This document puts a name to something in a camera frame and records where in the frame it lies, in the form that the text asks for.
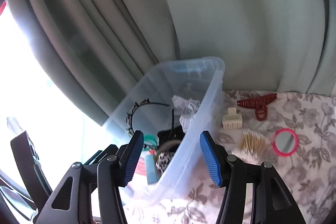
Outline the bag of cotton swabs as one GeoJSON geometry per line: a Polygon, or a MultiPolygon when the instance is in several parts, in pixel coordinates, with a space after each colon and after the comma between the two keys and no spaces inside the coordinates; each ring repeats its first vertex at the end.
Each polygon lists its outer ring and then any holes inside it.
{"type": "Polygon", "coordinates": [[[263,134],[246,129],[232,154],[246,163],[259,165],[263,162],[264,153],[270,144],[270,140],[263,134]]]}

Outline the cream hair claw clip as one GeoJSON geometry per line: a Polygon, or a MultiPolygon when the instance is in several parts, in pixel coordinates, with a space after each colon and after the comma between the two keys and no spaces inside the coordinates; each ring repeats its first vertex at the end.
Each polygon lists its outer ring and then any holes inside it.
{"type": "Polygon", "coordinates": [[[235,107],[229,107],[227,114],[223,116],[222,125],[224,129],[237,129],[243,127],[243,118],[235,107]]]}

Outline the pink round pocket mirror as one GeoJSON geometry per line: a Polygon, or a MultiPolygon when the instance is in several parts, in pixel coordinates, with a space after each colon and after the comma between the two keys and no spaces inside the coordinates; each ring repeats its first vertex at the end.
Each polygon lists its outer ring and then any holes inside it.
{"type": "Polygon", "coordinates": [[[282,128],[276,131],[273,137],[272,147],[279,156],[291,156],[298,148],[297,134],[289,128],[282,128]]]}

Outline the dark red hair claw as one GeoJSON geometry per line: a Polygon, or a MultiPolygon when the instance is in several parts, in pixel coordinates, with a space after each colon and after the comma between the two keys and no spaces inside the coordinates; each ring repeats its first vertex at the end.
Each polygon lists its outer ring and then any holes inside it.
{"type": "Polygon", "coordinates": [[[265,96],[253,97],[239,100],[237,105],[245,109],[254,109],[255,117],[258,121],[265,121],[268,116],[268,105],[277,99],[277,94],[267,94],[265,96]]]}

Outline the black lace headband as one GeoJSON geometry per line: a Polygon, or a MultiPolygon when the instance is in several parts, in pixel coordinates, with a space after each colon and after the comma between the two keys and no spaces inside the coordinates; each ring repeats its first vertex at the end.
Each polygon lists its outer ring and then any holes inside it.
{"type": "Polygon", "coordinates": [[[134,102],[125,119],[128,135],[132,137],[136,131],[141,131],[157,139],[157,133],[166,126],[169,112],[169,104],[152,102],[149,98],[134,102]]]}

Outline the leopard print scrunchie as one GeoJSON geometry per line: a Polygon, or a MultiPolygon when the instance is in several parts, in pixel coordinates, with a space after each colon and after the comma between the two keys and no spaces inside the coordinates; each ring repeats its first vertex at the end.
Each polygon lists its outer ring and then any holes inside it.
{"type": "Polygon", "coordinates": [[[161,174],[167,169],[181,142],[178,139],[168,140],[157,150],[155,165],[161,174]]]}

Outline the floral white blanket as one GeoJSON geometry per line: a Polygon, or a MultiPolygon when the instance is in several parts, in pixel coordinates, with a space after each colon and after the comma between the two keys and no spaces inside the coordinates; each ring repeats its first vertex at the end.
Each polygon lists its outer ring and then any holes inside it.
{"type": "MultiPolygon", "coordinates": [[[[288,157],[268,147],[263,160],[277,169],[306,223],[335,223],[335,99],[318,94],[280,93],[268,107],[265,121],[242,109],[243,126],[271,138],[282,128],[298,136],[288,157]]],[[[148,207],[124,207],[129,223],[215,223],[224,189],[215,186],[204,164],[182,198],[163,199],[148,207]]]]}

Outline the crumpled white paper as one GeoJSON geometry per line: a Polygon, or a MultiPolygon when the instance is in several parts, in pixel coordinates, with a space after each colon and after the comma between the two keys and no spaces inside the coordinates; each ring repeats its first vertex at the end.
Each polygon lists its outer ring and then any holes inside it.
{"type": "Polygon", "coordinates": [[[176,95],[171,100],[174,105],[175,114],[179,115],[179,123],[182,126],[182,130],[186,134],[201,103],[199,100],[193,100],[192,98],[187,100],[176,95]]]}

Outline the clear plastic storage bin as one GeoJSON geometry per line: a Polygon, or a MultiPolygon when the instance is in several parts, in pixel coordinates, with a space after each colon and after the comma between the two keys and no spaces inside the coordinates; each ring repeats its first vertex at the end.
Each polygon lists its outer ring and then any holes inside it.
{"type": "Polygon", "coordinates": [[[165,61],[151,68],[103,125],[116,145],[143,132],[148,148],[173,157],[154,183],[135,176],[134,197],[149,204],[187,196],[204,164],[199,138],[222,125],[224,61],[218,57],[165,61]]]}

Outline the grey-green curtain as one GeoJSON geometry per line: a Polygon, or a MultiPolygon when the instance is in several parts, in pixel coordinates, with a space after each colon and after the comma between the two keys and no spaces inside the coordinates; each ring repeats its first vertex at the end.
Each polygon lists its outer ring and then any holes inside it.
{"type": "Polygon", "coordinates": [[[224,87],[335,94],[335,0],[6,0],[47,75],[103,124],[166,60],[221,58],[224,87]]]}

